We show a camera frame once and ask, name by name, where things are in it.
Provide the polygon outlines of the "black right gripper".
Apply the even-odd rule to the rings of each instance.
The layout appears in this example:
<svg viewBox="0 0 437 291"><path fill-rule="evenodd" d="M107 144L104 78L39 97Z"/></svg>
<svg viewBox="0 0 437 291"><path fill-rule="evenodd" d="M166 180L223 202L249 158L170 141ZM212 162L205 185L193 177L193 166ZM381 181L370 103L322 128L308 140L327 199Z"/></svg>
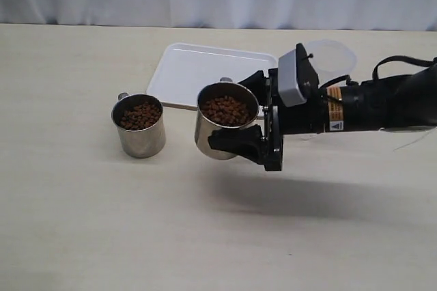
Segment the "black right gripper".
<svg viewBox="0 0 437 291"><path fill-rule="evenodd" d="M278 93L278 68L269 69L268 76L258 70L238 84L249 89L264 112L264 140L260 125L243 129L213 131L208 144L213 150L241 156L263 165L266 171L281 171L283 137L324 130L324 102L317 89L303 105L286 107Z"/></svg>

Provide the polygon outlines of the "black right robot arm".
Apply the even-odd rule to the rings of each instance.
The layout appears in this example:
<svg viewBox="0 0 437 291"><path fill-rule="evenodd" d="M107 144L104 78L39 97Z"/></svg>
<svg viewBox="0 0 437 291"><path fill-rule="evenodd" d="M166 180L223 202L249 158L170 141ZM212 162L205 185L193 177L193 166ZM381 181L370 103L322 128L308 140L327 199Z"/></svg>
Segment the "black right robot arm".
<svg viewBox="0 0 437 291"><path fill-rule="evenodd" d="M436 66L415 74L372 78L362 83L344 78L310 91L306 103L286 107L279 95L279 72L271 69L258 98L264 106L264 126L214 131L208 137L221 150L280 171L286 135L408 130L436 126Z"/></svg>

